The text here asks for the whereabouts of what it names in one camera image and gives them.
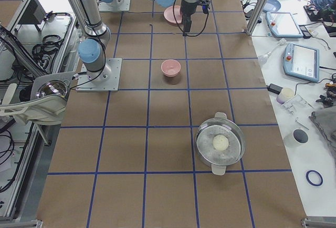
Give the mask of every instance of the white cup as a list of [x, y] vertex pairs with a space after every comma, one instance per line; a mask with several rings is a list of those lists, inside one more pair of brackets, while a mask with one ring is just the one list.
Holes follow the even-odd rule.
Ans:
[[280, 94], [277, 97], [278, 103], [284, 103], [294, 97], [294, 91], [290, 88], [282, 88]]
[[295, 129], [283, 139], [283, 142], [288, 147], [298, 147], [308, 142], [308, 135], [302, 129]]

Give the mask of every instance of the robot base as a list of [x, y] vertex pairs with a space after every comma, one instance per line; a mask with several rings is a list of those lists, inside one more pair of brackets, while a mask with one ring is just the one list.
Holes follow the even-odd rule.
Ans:
[[[119, 79], [120, 79], [120, 71], [121, 71], [121, 58], [108, 58], [106, 59], [105, 69], [110, 69], [110, 76], [106, 78], [106, 80], [102, 79], [100, 82], [85, 82], [89, 81], [89, 77], [87, 75], [79, 76], [78, 84], [83, 86], [76, 87], [78, 92], [97, 92], [97, 91], [118, 91]], [[86, 67], [84, 64], [82, 65], [81, 71], [86, 71]]]
[[131, 5], [131, 0], [124, 0], [121, 4], [115, 4], [110, 6], [104, 2], [99, 3], [98, 8], [99, 11], [102, 13], [105, 12], [122, 12], [122, 11], [129, 11]]

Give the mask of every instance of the aluminum rail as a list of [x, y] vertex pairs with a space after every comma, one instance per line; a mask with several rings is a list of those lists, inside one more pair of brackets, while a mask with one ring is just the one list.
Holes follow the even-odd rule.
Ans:
[[262, 9], [264, 8], [264, 5], [266, 4], [267, 0], [258, 0], [256, 7], [254, 8], [254, 11], [251, 15], [250, 21], [247, 24], [247, 28], [245, 32], [247, 35], [252, 35], [253, 30], [255, 29], [258, 19], [260, 17], [261, 12], [263, 11]]

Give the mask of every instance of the metal frame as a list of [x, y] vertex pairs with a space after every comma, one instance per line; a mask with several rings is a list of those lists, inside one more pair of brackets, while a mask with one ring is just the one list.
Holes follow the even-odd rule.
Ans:
[[0, 228], [42, 228], [43, 222], [40, 220], [33, 220], [22, 223], [7, 223], [0, 224]]
[[27, 145], [24, 157], [22, 159], [21, 166], [18, 170], [16, 180], [12, 185], [13, 189], [12, 189], [12, 192], [10, 194], [10, 198], [8, 199], [8, 204], [6, 205], [6, 209], [4, 211], [3, 216], [0, 217], [0, 220], [11, 220], [14, 216], [14, 212], [16, 210], [15, 205], [16, 205], [16, 202], [18, 200], [18, 195], [20, 193], [20, 190], [21, 190], [21, 187], [22, 187], [22, 184], [23, 184], [23, 180], [24, 180], [24, 177], [25, 177], [27, 169], [28, 169], [28, 165], [29, 165], [30, 159], [31, 159], [32, 154], [33, 154], [33, 150], [34, 150], [35, 144], [37, 142], [38, 135], [39, 135], [38, 130], [37, 130], [37, 128], [34, 127], [33, 128], [33, 133], [32, 133], [32, 135], [30, 137], [30, 140], [29, 140], [29, 144]]
[[302, 219], [302, 226], [305, 228], [336, 228], [336, 217], [311, 217], [311, 219]]
[[250, 21], [247, 24], [247, 28], [245, 30], [247, 35], [252, 35], [253, 30], [255, 29], [258, 19], [260, 17], [262, 9], [264, 8], [264, 5], [266, 4], [267, 0], [258, 0], [256, 7], [251, 15]]
[[[99, 82], [91, 82], [88, 75], [79, 76], [78, 85], [83, 85], [76, 87], [78, 92], [96, 92], [96, 91], [118, 91], [120, 71], [121, 71], [121, 58], [109, 58], [106, 59], [105, 69], [108, 69], [108, 78], [104, 81], [100, 79]], [[86, 67], [82, 65], [82, 72], [86, 72]]]
[[18, 21], [21, 19], [23, 15], [23, 10], [26, 9], [27, 5], [29, 4], [30, 0], [22, 0], [22, 3], [19, 5], [18, 9], [16, 10], [12, 20], [8, 23], [7, 29], [12, 32], [12, 30], [16, 27]]

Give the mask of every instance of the small tool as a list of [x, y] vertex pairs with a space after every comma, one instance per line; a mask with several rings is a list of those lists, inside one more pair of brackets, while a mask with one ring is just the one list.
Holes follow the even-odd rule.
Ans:
[[325, 107], [332, 107], [334, 105], [332, 98], [328, 98], [324, 95], [320, 95], [320, 99], [316, 100], [316, 102], [322, 102]]
[[326, 87], [326, 88], [329, 88], [329, 87], [336, 87], [336, 83], [334, 83], [334, 82], [328, 82], [328, 83], [325, 84], [325, 87]]
[[299, 119], [299, 118], [296, 118], [296, 119], [295, 119], [295, 122], [296, 122], [297, 124], [299, 124], [300, 126], [302, 126], [302, 127], [306, 128], [307, 130], [309, 130], [309, 128], [306, 127], [305, 125], [301, 124], [301, 123], [298, 121], [298, 119]]

